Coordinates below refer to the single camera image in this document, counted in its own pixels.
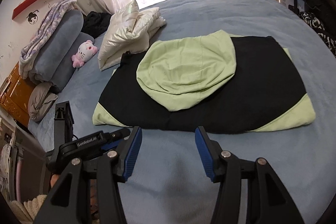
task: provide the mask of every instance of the blue bedsheet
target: blue bedsheet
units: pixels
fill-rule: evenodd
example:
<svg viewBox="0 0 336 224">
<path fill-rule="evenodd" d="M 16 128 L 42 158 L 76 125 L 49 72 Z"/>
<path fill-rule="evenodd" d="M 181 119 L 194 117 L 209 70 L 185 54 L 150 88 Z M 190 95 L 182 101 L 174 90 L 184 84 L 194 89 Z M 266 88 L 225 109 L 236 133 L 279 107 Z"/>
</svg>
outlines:
<svg viewBox="0 0 336 224">
<path fill-rule="evenodd" d="M 159 6 L 167 26 L 153 38 L 207 35 L 219 29 L 274 37 L 289 49 L 306 86 L 316 120 L 278 132 L 212 135 L 241 159 L 266 158 L 287 187 L 306 224 L 315 223 L 336 192 L 336 60 L 317 34 L 274 0 L 167 0 Z M 95 45 L 101 45 L 103 35 Z M 74 134 L 83 137 L 113 126 L 94 126 L 92 114 L 114 68 L 99 71 L 97 55 L 77 70 L 57 102 L 70 100 Z M 29 130 L 47 151 L 53 148 L 52 107 Z M 120 185 L 129 224 L 210 223 L 219 185 L 205 172 L 190 132 L 143 130 L 132 177 Z"/>
</svg>

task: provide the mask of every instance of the silver bolt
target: silver bolt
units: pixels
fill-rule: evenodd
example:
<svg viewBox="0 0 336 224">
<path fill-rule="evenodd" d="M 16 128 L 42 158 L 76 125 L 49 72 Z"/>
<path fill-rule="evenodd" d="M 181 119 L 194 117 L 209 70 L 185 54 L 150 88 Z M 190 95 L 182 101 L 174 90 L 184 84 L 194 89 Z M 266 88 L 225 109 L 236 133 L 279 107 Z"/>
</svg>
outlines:
<svg viewBox="0 0 336 224">
<path fill-rule="evenodd" d="M 108 156 L 109 158 L 114 158 L 114 157 L 116 157 L 117 155 L 118 155 L 118 153 L 115 152 L 114 150 L 110 150 L 109 152 L 107 152 L 107 156 Z"/>
<path fill-rule="evenodd" d="M 257 160 L 257 162 L 260 164 L 260 165 L 265 165 L 267 163 L 267 161 L 264 159 L 264 158 L 259 158 Z"/>
<path fill-rule="evenodd" d="M 228 157 L 231 156 L 231 153 L 230 153 L 229 151 L 226 151 L 226 150 L 222 151 L 220 154 L 221 154 L 222 157 L 224 157 L 224 158 L 228 158 Z"/>
<path fill-rule="evenodd" d="M 81 162 L 81 160 L 79 158 L 74 158 L 71 160 L 71 164 L 72 165 L 78 165 Z"/>
</svg>

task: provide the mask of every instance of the pink and white stuffed animal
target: pink and white stuffed animal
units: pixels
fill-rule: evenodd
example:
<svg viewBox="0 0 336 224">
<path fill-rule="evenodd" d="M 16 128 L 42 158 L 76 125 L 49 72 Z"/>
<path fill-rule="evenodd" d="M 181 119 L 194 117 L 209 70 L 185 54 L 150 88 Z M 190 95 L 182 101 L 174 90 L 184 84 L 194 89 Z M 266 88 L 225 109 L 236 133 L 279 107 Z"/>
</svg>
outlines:
<svg viewBox="0 0 336 224">
<path fill-rule="evenodd" d="M 72 66 L 74 68 L 82 67 L 97 52 L 98 48 L 92 44 L 91 40 L 82 43 L 78 48 L 78 52 L 71 57 L 71 60 L 73 61 Z"/>
</svg>

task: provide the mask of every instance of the wall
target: wall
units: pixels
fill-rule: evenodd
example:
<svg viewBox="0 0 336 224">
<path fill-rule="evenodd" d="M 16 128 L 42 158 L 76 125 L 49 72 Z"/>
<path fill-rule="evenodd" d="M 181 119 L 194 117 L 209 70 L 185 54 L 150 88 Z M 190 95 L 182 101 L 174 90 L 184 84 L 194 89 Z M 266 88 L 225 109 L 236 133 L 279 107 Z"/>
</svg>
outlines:
<svg viewBox="0 0 336 224">
<path fill-rule="evenodd" d="M 21 49 L 29 43 L 38 29 L 49 6 L 58 0 L 38 0 L 12 20 L 13 9 L 24 0 L 3 0 L 0 4 L 0 85 L 18 62 Z M 35 12 L 38 20 L 35 24 L 28 22 L 27 16 Z M 15 123 L 0 107 L 0 116 L 11 124 Z"/>
</svg>

